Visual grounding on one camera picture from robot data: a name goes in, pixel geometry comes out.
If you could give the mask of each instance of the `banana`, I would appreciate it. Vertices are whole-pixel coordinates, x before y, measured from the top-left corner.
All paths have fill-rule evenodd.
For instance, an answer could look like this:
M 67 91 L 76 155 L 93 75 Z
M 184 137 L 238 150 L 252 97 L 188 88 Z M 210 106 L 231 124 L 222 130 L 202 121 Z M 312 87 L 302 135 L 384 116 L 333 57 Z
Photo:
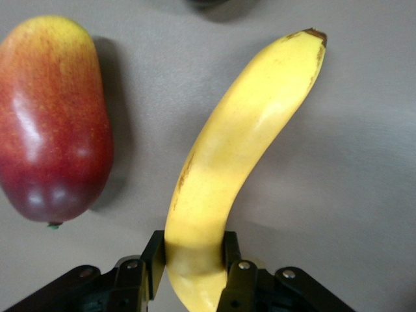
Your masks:
M 237 77 L 196 139 L 165 226 L 166 269 L 191 312 L 216 311 L 227 272 L 222 239 L 242 184 L 313 86 L 326 35 L 289 34 L 260 51 Z

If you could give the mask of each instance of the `screw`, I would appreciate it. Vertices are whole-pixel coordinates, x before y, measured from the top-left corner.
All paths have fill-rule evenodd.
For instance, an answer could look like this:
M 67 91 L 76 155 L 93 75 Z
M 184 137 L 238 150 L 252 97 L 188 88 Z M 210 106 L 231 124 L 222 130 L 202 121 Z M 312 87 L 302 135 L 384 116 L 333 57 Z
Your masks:
M 137 260 L 133 260 L 127 264 L 127 268 L 136 268 L 138 266 Z
M 250 264 L 246 261 L 242 261 L 239 263 L 239 268 L 241 270 L 247 270 L 248 268 L 250 268 Z
M 292 270 L 284 270 L 283 276 L 286 278 L 295 278 L 296 274 Z

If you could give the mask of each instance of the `table surface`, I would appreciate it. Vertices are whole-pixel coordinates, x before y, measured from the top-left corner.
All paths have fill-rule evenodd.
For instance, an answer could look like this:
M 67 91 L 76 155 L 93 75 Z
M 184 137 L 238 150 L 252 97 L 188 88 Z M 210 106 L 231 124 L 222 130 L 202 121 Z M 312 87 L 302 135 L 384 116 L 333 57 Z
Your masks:
M 43 14 L 93 36 L 116 157 L 98 201 L 58 231 L 0 192 L 0 310 L 83 264 L 107 272 L 163 229 L 181 167 L 247 62 L 328 35 L 321 74 L 241 189 L 227 229 L 269 272 L 304 269 L 356 311 L 416 311 L 416 2 L 3 0 L 0 39 Z M 184 311 L 166 275 L 150 311 Z

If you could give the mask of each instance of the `brown spot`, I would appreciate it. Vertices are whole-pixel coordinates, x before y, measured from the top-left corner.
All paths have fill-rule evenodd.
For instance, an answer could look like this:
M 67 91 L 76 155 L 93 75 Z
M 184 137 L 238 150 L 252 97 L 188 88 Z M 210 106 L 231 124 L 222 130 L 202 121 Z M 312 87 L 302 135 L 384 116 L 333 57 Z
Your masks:
M 326 33 L 325 33 L 325 32 L 318 31 L 318 30 L 316 30 L 315 28 L 305 29 L 305 30 L 304 30 L 304 32 L 305 32 L 305 33 L 307 32 L 308 34 L 311 34 L 312 36 L 315 36 L 315 37 L 321 38 L 321 39 L 322 39 L 322 45 L 323 45 L 324 47 L 326 47 L 326 42 L 327 42 L 328 40 L 327 40 L 327 37 L 326 37 Z
M 300 35 L 300 32 L 294 32 L 294 33 L 289 34 L 289 35 L 287 35 L 286 37 L 284 37 L 284 38 L 283 38 L 283 41 L 287 41 L 287 40 L 289 40 L 289 39 L 291 39 L 291 38 L 294 38 L 294 37 L 297 37 L 297 36 L 299 36 L 299 35 Z
M 324 56 L 324 46 L 321 46 L 319 48 L 319 52 L 318 52 L 318 56 L 317 56 L 318 63 L 321 62 L 323 56 Z
M 183 183 L 185 182 L 185 179 L 187 178 L 187 176 L 188 176 L 188 174 L 189 174 L 189 171 L 190 171 L 190 169 L 191 169 L 191 167 L 192 167 L 192 160 L 193 160 L 193 158 L 194 158 L 194 155 L 195 155 L 195 153 L 194 152 L 192 152 L 192 154 L 191 155 L 189 155 L 189 157 L 188 157 L 188 160 L 187 160 L 187 166 L 182 170 L 182 172 L 181 172 L 181 176 L 179 177 L 179 180 L 178 180 L 178 182 L 177 182 L 177 188 L 176 188 L 176 192 L 177 192 L 177 195 L 176 195 L 176 202 L 177 202 L 177 198 L 179 197 L 179 194 L 180 194 L 180 192 L 181 192 L 181 189 L 182 189 L 182 186 L 183 186 Z M 175 210 L 176 209 L 176 202 L 173 204 L 173 210 Z
M 313 86 L 313 83 L 315 81 L 315 77 L 317 76 L 317 72 L 318 72 L 318 70 L 320 68 L 319 63 L 321 62 L 322 58 L 324 57 L 324 52 L 325 52 L 325 47 L 322 45 L 319 48 L 319 52 L 318 52 L 318 55 L 317 55 L 317 61 L 318 61 L 317 70 L 316 70 L 315 74 L 311 77 L 311 81 L 309 82 L 308 89 L 311 89 L 312 86 Z

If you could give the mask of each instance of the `black object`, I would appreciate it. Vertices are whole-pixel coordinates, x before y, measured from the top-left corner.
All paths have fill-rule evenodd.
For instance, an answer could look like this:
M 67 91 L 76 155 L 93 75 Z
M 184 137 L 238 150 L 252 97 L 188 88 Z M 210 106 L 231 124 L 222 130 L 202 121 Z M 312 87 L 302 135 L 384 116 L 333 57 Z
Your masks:
M 228 0 L 188 0 L 188 2 L 192 3 L 193 5 L 198 5 L 200 7 L 208 7 L 211 5 L 219 5 L 222 2 L 226 2 Z
M 235 232 L 225 232 L 223 252 L 228 281 L 217 312 L 354 312 L 299 268 L 272 275 L 243 260 Z M 141 256 L 121 258 L 103 275 L 78 266 L 5 312 L 145 312 L 164 266 L 164 231 L 155 231 Z

